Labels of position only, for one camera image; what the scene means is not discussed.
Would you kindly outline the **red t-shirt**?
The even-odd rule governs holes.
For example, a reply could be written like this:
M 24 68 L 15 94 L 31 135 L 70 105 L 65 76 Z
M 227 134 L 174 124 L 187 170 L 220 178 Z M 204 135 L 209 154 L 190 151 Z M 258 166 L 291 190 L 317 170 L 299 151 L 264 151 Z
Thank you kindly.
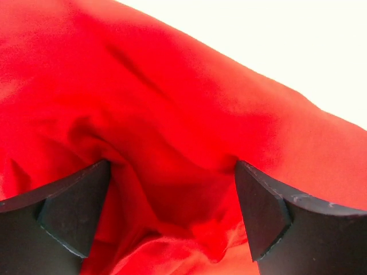
M 116 1 L 1 2 L 1 198 L 107 159 L 82 274 L 257 274 L 244 160 L 366 209 L 366 131 Z

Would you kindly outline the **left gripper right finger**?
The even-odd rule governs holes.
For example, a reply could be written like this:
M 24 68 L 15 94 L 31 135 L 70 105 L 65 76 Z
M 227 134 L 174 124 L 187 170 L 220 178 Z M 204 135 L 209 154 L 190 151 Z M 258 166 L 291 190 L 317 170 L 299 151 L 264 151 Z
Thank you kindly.
M 260 274 L 365 274 L 366 212 L 284 184 L 239 161 L 235 184 Z

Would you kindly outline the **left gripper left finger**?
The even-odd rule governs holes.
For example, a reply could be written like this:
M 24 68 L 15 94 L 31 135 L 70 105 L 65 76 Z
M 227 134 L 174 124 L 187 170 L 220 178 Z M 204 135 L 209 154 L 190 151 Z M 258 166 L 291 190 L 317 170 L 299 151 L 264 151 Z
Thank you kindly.
M 79 274 L 110 183 L 102 160 L 1 201 L 1 274 Z

